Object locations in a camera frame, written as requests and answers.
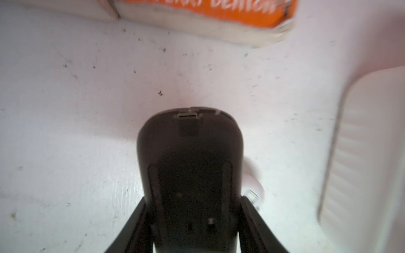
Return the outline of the white upside-down mouse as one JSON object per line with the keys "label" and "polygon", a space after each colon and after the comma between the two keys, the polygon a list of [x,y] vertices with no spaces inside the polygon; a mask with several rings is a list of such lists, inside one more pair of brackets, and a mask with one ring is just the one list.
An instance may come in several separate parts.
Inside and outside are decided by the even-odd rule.
{"label": "white upside-down mouse", "polygon": [[261,183],[249,174],[242,175],[241,195],[247,197],[256,210],[260,210],[264,201],[264,188]]}

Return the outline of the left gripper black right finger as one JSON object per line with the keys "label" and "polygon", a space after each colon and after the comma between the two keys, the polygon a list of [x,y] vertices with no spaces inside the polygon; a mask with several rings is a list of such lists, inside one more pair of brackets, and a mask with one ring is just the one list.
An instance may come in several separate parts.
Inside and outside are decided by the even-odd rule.
{"label": "left gripper black right finger", "polygon": [[238,233],[242,253],[288,253],[247,197],[241,198],[240,206]]}

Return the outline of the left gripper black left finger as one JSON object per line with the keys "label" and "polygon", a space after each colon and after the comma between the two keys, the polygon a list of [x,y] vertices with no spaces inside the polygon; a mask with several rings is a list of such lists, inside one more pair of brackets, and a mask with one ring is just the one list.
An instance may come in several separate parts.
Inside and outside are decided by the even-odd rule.
{"label": "left gripper black left finger", "polygon": [[152,253],[152,232],[144,198],[105,253]]}

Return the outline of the dark grey upside-down mouse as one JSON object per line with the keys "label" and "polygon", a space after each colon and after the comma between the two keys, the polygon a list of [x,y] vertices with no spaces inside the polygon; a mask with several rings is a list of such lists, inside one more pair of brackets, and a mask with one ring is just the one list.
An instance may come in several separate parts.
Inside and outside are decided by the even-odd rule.
{"label": "dark grey upside-down mouse", "polygon": [[157,252],[236,252],[243,137],[232,116],[158,113],[138,134],[137,156]]}

